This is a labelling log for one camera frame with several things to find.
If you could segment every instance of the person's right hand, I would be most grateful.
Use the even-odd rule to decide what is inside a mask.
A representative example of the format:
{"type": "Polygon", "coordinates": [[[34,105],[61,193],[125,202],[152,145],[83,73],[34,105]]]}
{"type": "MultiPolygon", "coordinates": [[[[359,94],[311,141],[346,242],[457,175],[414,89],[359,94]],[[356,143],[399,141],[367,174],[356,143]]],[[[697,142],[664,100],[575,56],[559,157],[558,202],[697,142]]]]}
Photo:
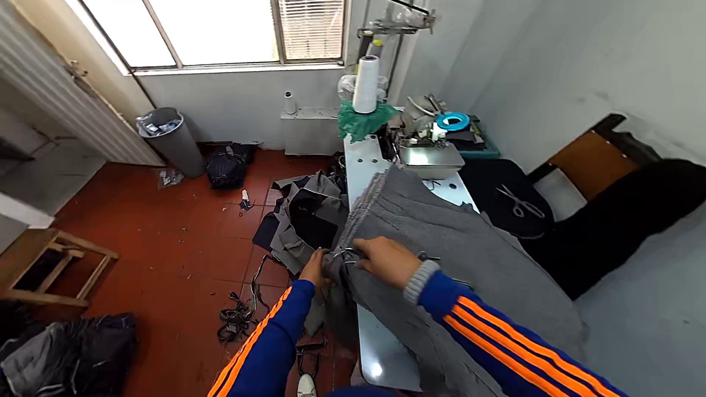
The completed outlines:
{"type": "Polygon", "coordinates": [[[354,239],[353,247],[368,256],[357,266],[364,268],[390,287],[403,291],[421,261],[402,244],[387,237],[354,239]]]}

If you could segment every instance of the window frame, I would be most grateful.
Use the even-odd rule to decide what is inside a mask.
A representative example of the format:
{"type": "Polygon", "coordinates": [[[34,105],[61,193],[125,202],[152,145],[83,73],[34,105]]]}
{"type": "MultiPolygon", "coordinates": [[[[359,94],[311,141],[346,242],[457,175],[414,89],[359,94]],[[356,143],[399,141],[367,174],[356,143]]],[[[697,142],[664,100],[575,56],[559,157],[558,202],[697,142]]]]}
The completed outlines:
{"type": "Polygon", "coordinates": [[[98,19],[93,15],[93,12],[88,8],[86,3],[83,0],[76,0],[78,3],[81,5],[81,8],[87,13],[88,17],[91,19],[91,21],[95,24],[96,28],[98,29],[98,32],[103,36],[103,38],[107,41],[107,44],[115,51],[116,55],[120,58],[121,63],[128,69],[129,73],[134,73],[134,72],[150,72],[150,71],[195,71],[195,70],[203,70],[203,69],[231,69],[231,68],[247,68],[247,67],[257,67],[257,66],[302,66],[302,65],[322,65],[322,64],[336,64],[336,65],[342,65],[345,61],[346,53],[347,53],[347,44],[348,44],[348,30],[349,30],[349,16],[350,16],[350,4],[351,0],[342,0],[343,1],[343,24],[342,24],[342,31],[341,31],[341,54],[339,57],[336,58],[310,58],[310,59],[288,59],[287,58],[287,51],[285,49],[285,44],[284,44],[284,32],[282,30],[282,14],[280,13],[280,2],[279,0],[270,0],[270,7],[272,9],[272,17],[273,17],[273,25],[275,28],[275,39],[277,41],[277,55],[279,60],[278,61],[255,61],[255,62],[239,62],[239,63],[227,63],[227,64],[196,64],[196,65],[184,65],[180,58],[179,55],[177,54],[177,51],[175,50],[174,46],[171,43],[171,40],[169,39],[169,36],[167,35],[167,32],[164,30],[162,27],[162,24],[159,20],[159,17],[157,17],[156,12],[154,11],[154,8],[152,7],[152,4],[150,3],[150,0],[141,0],[143,4],[145,5],[145,8],[147,9],[147,12],[149,13],[150,17],[152,18],[153,23],[155,24],[155,27],[160,33],[160,36],[162,37],[162,40],[164,40],[164,45],[167,47],[169,50],[169,53],[172,55],[172,58],[174,59],[175,65],[169,65],[169,66],[132,66],[130,65],[125,57],[123,57],[122,53],[120,52],[120,49],[114,44],[110,36],[107,34],[105,29],[101,26],[100,22],[98,19]]]}

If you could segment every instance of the green plastic bag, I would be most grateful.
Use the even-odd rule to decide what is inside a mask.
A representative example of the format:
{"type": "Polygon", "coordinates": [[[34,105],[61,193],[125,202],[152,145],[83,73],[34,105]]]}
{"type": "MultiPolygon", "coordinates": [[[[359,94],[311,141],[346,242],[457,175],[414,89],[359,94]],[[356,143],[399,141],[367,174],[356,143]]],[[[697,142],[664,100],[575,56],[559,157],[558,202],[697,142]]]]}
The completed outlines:
{"type": "Polygon", "coordinates": [[[341,102],[341,110],[338,111],[338,136],[345,138],[351,134],[351,142],[360,142],[365,136],[377,131],[380,126],[387,124],[399,111],[394,107],[378,102],[375,112],[362,114],[353,110],[353,104],[349,100],[341,102]]]}

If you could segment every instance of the white table top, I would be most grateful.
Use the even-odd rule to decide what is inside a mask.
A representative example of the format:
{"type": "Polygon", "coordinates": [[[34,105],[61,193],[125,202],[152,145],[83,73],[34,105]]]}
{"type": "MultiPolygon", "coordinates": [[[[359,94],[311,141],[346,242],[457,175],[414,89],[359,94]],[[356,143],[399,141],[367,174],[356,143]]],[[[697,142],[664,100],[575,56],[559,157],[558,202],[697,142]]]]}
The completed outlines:
{"type": "MultiPolygon", "coordinates": [[[[356,143],[351,143],[350,136],[344,139],[348,201],[351,206],[363,194],[375,173],[385,172],[392,165],[383,159],[380,146],[372,137],[367,136],[365,141],[356,143]]],[[[458,173],[437,182],[439,184],[424,183],[442,199],[457,206],[469,203],[478,212],[458,173]]],[[[421,391],[419,369],[407,348],[370,311],[360,305],[358,332],[361,372],[368,383],[392,389],[421,391]]]]}

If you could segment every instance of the blue tape roll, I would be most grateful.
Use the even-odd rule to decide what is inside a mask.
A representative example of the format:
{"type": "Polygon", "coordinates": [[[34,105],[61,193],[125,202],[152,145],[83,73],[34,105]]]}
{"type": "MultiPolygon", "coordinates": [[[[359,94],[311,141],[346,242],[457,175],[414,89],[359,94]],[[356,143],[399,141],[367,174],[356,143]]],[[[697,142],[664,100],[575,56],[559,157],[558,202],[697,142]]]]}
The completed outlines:
{"type": "Polygon", "coordinates": [[[436,117],[436,123],[446,131],[458,131],[468,127],[471,119],[465,113],[449,112],[436,117]]]}

